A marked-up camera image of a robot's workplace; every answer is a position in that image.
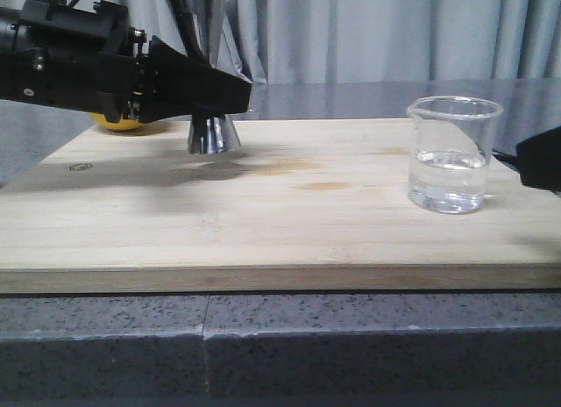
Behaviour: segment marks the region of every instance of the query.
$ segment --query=gray countertop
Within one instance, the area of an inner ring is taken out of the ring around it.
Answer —
[[[496,146],[508,153],[561,125],[555,79],[256,86],[250,111],[235,118],[404,117],[415,98],[436,94],[501,103]],[[0,183],[91,123],[70,111],[12,102],[0,108]],[[522,391],[556,405],[547,396],[559,395],[560,362],[556,291],[0,298],[0,407],[403,390]]]

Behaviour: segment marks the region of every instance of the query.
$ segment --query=gray curtain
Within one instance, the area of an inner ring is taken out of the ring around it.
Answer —
[[[182,50],[166,0],[110,1],[129,6],[132,25]],[[256,83],[561,77],[560,4],[227,0],[218,66]]]

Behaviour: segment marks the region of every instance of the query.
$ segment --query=wooden board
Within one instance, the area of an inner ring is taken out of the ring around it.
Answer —
[[[92,127],[0,190],[0,292],[561,287],[561,198],[494,162],[484,207],[406,195],[407,119]]]

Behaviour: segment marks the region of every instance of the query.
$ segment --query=yellow lemon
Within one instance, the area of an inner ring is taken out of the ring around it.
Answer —
[[[112,124],[105,119],[104,115],[99,113],[89,113],[89,116],[94,119],[98,125],[103,126],[111,131],[132,131],[133,129],[137,129],[138,127],[142,126],[142,124],[136,120],[132,119],[123,119],[116,123]]]

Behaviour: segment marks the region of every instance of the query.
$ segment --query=bamboo cutting board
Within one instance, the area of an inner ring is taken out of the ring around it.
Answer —
[[[561,287],[561,198],[494,162],[484,207],[406,195],[407,119],[92,127],[0,190],[0,292]]]

